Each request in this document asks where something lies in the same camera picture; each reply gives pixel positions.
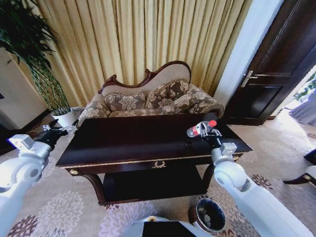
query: curtain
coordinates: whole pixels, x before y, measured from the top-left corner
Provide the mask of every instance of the curtain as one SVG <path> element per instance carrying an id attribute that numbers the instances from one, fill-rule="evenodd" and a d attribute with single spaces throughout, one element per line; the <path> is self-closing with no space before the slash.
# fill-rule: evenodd
<path id="1" fill-rule="evenodd" d="M 213 94 L 251 0 L 37 0 L 56 32 L 52 72 L 71 106 L 86 105 L 107 78 L 128 85 L 182 60 Z"/>

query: dark wooden door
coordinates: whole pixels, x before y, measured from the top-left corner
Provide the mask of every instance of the dark wooden door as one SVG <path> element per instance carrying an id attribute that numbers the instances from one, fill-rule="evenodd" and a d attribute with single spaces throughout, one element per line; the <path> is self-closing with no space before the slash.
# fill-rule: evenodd
<path id="1" fill-rule="evenodd" d="M 316 64 L 316 0 L 285 0 L 229 101 L 230 124 L 260 125 Z"/>

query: lower shelf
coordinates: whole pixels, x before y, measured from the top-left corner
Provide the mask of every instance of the lower shelf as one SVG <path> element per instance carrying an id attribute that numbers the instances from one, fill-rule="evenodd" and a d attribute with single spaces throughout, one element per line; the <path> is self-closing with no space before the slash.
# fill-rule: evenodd
<path id="1" fill-rule="evenodd" d="M 206 193 L 194 165 L 105 174 L 103 190 L 106 200 L 103 204 Z"/>

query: table edge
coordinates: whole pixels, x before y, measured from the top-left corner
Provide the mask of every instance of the table edge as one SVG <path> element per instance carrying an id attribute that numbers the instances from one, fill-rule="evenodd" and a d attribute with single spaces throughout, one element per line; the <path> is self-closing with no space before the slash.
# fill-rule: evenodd
<path id="1" fill-rule="evenodd" d="M 242 155 L 246 152 L 236 152 L 233 155 Z M 81 168 L 81 167 L 93 167 L 93 166 L 102 166 L 102 165 L 116 165 L 116 164 L 131 164 L 131 163 L 144 163 L 144 162 L 153 162 L 153 161 L 167 161 L 175 159 L 189 159 L 189 158 L 203 158 L 203 157 L 212 157 L 211 154 L 200 155 L 200 156 L 190 156 L 190 157 L 175 157 L 175 158 L 158 158 L 158 159 L 146 159 L 146 160 L 130 160 L 130 161 L 118 161 L 118 162 L 107 162 L 107 163 L 92 163 L 92 164 L 75 164 L 75 165 L 56 165 L 56 167 L 62 169 L 70 168 Z"/>

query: bottle label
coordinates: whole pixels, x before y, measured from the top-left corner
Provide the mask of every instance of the bottle label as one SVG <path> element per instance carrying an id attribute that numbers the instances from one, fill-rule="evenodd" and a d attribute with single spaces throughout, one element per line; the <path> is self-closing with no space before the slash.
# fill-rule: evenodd
<path id="1" fill-rule="evenodd" d="M 199 124 L 193 127 L 193 135 L 197 136 L 200 133 Z"/>

